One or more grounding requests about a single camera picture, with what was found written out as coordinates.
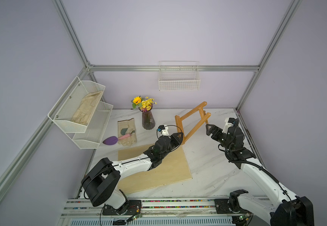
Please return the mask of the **wooden easel frame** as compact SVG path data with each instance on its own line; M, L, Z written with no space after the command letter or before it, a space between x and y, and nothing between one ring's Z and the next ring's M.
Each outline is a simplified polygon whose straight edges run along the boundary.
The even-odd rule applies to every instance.
M207 102L203 101L198 106L194 107L192 110L187 112L183 116L176 115L174 117L176 126L178 127L177 131L182 133L182 145L184 145L204 124L208 124L208 119L211 116L211 113L205 111ZM190 131L185 131L186 127L184 126L184 121L188 118L192 118L192 115L196 115L195 120L190 123Z

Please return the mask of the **light plywood board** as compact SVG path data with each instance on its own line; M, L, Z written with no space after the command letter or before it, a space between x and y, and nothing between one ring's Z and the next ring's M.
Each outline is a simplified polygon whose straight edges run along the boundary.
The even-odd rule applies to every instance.
M179 147L168 154L158 167L124 178L117 187L126 194L132 194L191 179L186 155L183 148Z

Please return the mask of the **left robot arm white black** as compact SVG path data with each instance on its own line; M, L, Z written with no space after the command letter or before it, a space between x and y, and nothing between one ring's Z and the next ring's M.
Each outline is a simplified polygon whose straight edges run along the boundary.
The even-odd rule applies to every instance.
M104 209L112 209L117 215L125 214L131 202L124 192L117 188L118 182L139 172L155 169L182 142L182 132L162 135L154 145L137 157L123 161L101 159L81 181L86 198L94 207L103 204Z

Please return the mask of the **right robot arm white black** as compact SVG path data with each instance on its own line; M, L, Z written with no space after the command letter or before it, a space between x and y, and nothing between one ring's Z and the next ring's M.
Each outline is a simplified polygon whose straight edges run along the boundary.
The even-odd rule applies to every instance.
M244 189L230 193L228 208L233 213L248 211L271 226L313 226L312 202L286 188L256 158L253 152L244 147L244 133L238 119L230 118L221 129L213 124L206 125L206 134L219 143L218 149L224 152L230 163L247 174L269 198L266 203Z

